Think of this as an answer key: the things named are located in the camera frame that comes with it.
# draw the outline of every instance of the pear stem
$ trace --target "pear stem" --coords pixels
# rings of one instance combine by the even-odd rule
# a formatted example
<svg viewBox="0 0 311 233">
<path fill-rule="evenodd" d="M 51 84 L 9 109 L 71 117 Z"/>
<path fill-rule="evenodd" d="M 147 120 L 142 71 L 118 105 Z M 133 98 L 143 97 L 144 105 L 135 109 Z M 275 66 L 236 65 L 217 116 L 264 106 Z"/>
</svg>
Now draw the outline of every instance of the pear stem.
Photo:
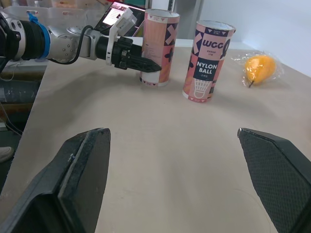
<svg viewBox="0 0 311 233">
<path fill-rule="evenodd" d="M 254 84 L 254 81 L 251 82 L 251 84 L 248 86 L 248 88 L 250 88 L 253 84 Z"/>
</svg>

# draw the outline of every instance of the shuttlecock illustration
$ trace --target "shuttlecock illustration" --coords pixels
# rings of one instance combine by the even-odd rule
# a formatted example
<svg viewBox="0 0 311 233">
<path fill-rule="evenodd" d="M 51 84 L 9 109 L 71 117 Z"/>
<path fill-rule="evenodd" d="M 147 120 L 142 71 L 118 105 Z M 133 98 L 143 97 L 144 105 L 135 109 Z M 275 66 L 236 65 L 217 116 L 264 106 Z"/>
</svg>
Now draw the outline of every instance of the shuttlecock illustration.
<svg viewBox="0 0 311 233">
<path fill-rule="evenodd" d="M 194 96 L 198 99 L 203 98 L 206 90 L 208 89 L 209 85 L 212 82 L 210 81 L 203 81 L 199 79 L 195 79 L 194 81 Z"/>
</svg>

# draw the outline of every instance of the tablet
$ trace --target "tablet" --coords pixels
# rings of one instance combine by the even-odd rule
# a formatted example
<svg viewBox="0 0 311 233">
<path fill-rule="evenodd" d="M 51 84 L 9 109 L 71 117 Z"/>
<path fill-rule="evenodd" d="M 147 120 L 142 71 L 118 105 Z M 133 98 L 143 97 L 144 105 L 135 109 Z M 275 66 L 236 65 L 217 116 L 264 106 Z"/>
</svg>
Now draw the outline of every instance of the tablet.
<svg viewBox="0 0 311 233">
<path fill-rule="evenodd" d="M 118 1 L 115 1 L 113 4 L 111 4 L 109 9 L 105 12 L 104 16 L 96 25 L 95 30 L 102 32 L 104 35 L 109 35 L 110 27 L 117 22 L 117 20 L 121 17 L 127 8 L 132 10 L 134 16 L 137 18 L 137 21 L 136 24 L 124 36 L 135 36 L 143 25 L 145 9 Z"/>
</svg>

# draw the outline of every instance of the wcc logo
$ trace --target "wcc logo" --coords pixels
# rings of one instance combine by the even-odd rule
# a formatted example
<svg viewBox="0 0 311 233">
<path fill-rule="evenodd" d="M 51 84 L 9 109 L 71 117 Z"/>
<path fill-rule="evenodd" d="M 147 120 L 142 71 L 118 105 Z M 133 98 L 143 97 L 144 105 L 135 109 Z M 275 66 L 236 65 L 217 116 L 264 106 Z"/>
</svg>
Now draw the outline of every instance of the wcc logo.
<svg viewBox="0 0 311 233">
<path fill-rule="evenodd" d="M 212 47 L 213 49 L 214 48 L 222 49 L 224 47 L 224 44 L 223 43 L 219 43 L 218 44 L 217 42 L 212 42 L 212 41 L 204 40 L 203 41 L 203 46 Z"/>
</svg>

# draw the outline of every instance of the yellow pear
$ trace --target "yellow pear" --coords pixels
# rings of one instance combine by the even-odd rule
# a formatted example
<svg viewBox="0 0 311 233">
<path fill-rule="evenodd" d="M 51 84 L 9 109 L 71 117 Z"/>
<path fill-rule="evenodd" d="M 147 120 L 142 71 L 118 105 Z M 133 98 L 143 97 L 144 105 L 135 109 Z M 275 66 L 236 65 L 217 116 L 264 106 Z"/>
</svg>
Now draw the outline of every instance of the yellow pear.
<svg viewBox="0 0 311 233">
<path fill-rule="evenodd" d="M 259 84 L 274 74 L 276 71 L 276 62 L 270 56 L 254 56 L 246 61 L 245 71 L 250 86 L 252 84 Z"/>
</svg>

